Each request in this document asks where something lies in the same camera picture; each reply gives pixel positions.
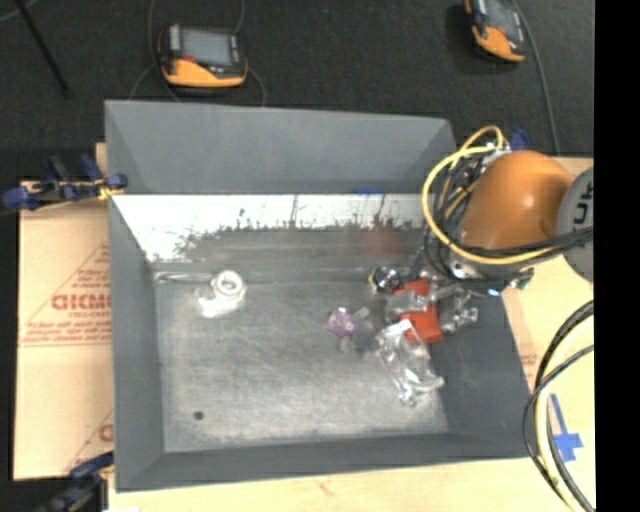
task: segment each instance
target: red object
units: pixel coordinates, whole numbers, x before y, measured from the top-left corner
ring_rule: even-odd
[[[429,283],[425,279],[418,279],[404,285],[400,290],[394,292],[395,295],[407,293],[413,290],[416,295],[428,296],[429,295]],[[434,343],[444,338],[442,331],[440,330],[440,324],[438,322],[438,310],[435,306],[428,306],[426,311],[417,311],[415,313],[405,313],[400,315],[400,319],[407,319],[411,322],[418,337],[423,343]],[[407,339],[411,342],[418,342],[413,332],[409,331]]]

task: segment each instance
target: blue clamp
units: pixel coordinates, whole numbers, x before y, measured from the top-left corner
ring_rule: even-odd
[[[98,197],[105,190],[122,190],[129,184],[124,174],[105,177],[97,163],[86,153],[80,156],[80,169],[82,174],[74,175],[59,157],[51,157],[45,166],[42,181],[5,191],[2,202],[8,209],[36,210],[54,203]]]
[[[69,473],[73,484],[56,494],[46,504],[37,507],[36,511],[77,512],[84,510],[82,507],[104,492],[105,481],[98,472],[113,463],[113,452],[108,452],[73,468]]]
[[[513,128],[513,135],[509,142],[512,151],[522,151],[529,147],[529,136],[520,128]]]

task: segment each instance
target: yellow cable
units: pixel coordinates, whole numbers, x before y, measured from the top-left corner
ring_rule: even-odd
[[[124,192],[123,189],[112,190],[110,188],[101,186],[99,188],[98,199],[101,200],[101,201],[106,201],[111,196],[116,195],[116,194],[122,194],[123,192]]]
[[[449,206],[449,208],[445,212],[445,219],[448,219],[449,217],[451,217],[451,214],[456,210],[460,202],[465,197],[467,197],[471,192],[473,192],[473,189],[475,188],[475,186],[476,184],[472,183],[466,189],[462,189],[460,190],[460,192],[458,192],[458,196],[453,200],[453,202],[451,203],[451,206]]]
[[[569,338],[575,338],[579,333],[581,333],[587,326],[591,324],[591,328],[593,328],[593,315],[585,318],[582,322],[580,322],[576,327],[574,327],[568,334],[567,338],[565,338],[562,342],[562,346],[569,347],[571,345],[571,340]],[[556,367],[556,361],[558,364],[566,359],[567,348],[565,348],[562,352],[556,350],[553,354],[553,357],[549,361],[548,369],[545,375],[549,374],[550,371]],[[558,469],[556,468],[555,462],[553,460],[553,455],[551,453],[551,448],[549,447],[549,437],[547,436],[547,415],[549,411],[549,395],[551,391],[547,386],[544,389],[540,396],[538,397],[538,401],[536,403],[536,407],[534,410],[534,418],[535,418],[535,426],[536,426],[536,441],[538,444],[538,449],[540,450],[540,459],[542,460],[542,464],[547,470],[549,478],[551,482],[553,482],[554,487],[557,489],[558,494],[562,497],[562,500],[567,504],[567,506],[574,512],[583,512],[584,509],[578,503],[578,500],[573,496],[567,485],[562,480],[562,476],[560,475]]]
[[[449,155],[445,159],[441,160],[428,174],[427,179],[424,182],[424,186],[422,187],[422,211],[424,213],[425,219],[429,228],[433,231],[433,233],[438,237],[438,239],[449,249],[451,249],[454,253],[463,258],[466,258],[469,261],[474,263],[480,263],[483,265],[511,265],[513,263],[523,263],[525,261],[529,261],[533,258],[537,258],[538,256],[542,256],[549,252],[552,248],[538,249],[535,251],[530,251],[524,254],[518,254],[514,256],[495,256],[495,257],[486,257],[479,256],[477,254],[471,253],[462,249],[460,246],[456,245],[453,240],[451,240],[447,235],[445,235],[442,230],[438,227],[433,216],[431,215],[431,210],[429,208],[429,190],[431,185],[435,181],[436,177],[446,168],[453,168],[457,165],[461,158],[466,158],[471,155],[478,155],[481,153],[489,153],[493,151],[494,147],[489,146],[476,146],[471,147],[470,143],[486,133],[490,130],[497,130],[497,133],[500,134],[498,141],[500,144],[503,143],[502,135],[499,130],[495,127],[487,127],[482,130],[479,130],[475,134],[473,134],[469,140],[467,140],[462,147],[456,151],[455,153]]]
[[[471,137],[469,137],[469,138],[464,142],[464,144],[462,144],[462,146],[460,147],[459,152],[460,152],[460,151],[463,151],[463,150],[465,150],[465,149],[467,149],[467,148],[469,148],[469,147],[471,146],[471,144],[472,144],[472,143],[474,143],[474,142],[475,142],[476,140],[478,140],[480,137],[482,137],[483,135],[485,135],[486,133],[489,133],[489,132],[494,132],[494,133],[496,134],[496,146],[495,146],[495,147],[496,147],[496,148],[502,148],[502,147],[504,146],[504,135],[502,134],[502,130],[500,130],[500,128],[498,128],[498,127],[497,127],[497,126],[495,126],[495,125],[490,125],[490,126],[486,126],[486,127],[484,127],[484,128],[481,128],[480,130],[478,130],[477,132],[475,132],[473,135],[471,135]],[[453,169],[453,168],[455,168],[455,167],[458,165],[458,160],[459,160],[459,159],[456,159],[456,160],[454,160],[454,161],[451,163],[450,167],[451,167],[452,169]],[[442,188],[443,193],[442,193],[442,195],[440,196],[440,206],[442,206],[442,204],[444,203],[444,191],[445,191],[445,190],[447,189],[447,187],[449,186],[449,181],[450,181],[450,180],[451,180],[451,177],[449,176],[449,177],[447,178],[447,181],[445,182],[444,187]],[[473,184],[468,188],[468,190],[469,190],[469,191],[473,190],[473,187],[475,187],[475,183],[473,183]],[[457,199],[457,200],[456,200],[456,202],[455,202],[455,205],[457,205],[457,204],[460,202],[460,200],[461,200],[461,198],[460,198],[460,199]],[[449,215],[451,215],[451,213],[450,213],[451,211],[453,211],[453,210],[452,210],[452,208],[450,208],[450,209],[447,211],[447,218],[449,217]]]
[[[449,182],[451,181],[451,176],[447,176],[447,180],[444,182],[442,186],[442,192],[440,193],[440,202],[438,203],[438,209],[442,208],[445,200],[445,190],[449,188]]]

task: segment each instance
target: orange dome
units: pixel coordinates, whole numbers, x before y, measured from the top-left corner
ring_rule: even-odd
[[[558,209],[573,177],[542,153],[514,151],[477,181],[460,224],[470,247],[505,249],[556,235]]]

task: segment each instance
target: clamp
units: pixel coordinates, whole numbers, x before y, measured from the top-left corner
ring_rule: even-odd
[[[105,480],[100,473],[112,466],[114,461],[113,452],[108,452],[73,468],[69,473],[72,485],[56,494],[47,503],[34,508],[32,512],[78,512],[86,510],[83,507],[93,499],[98,499],[99,502],[106,501]],[[102,510],[103,503],[99,503],[98,506]]]
[[[124,174],[104,176],[86,153],[80,156],[80,169],[81,175],[70,172],[58,156],[53,156],[45,166],[43,180],[9,189],[2,194],[4,206],[13,210],[36,210],[92,197],[106,198],[129,184]]]

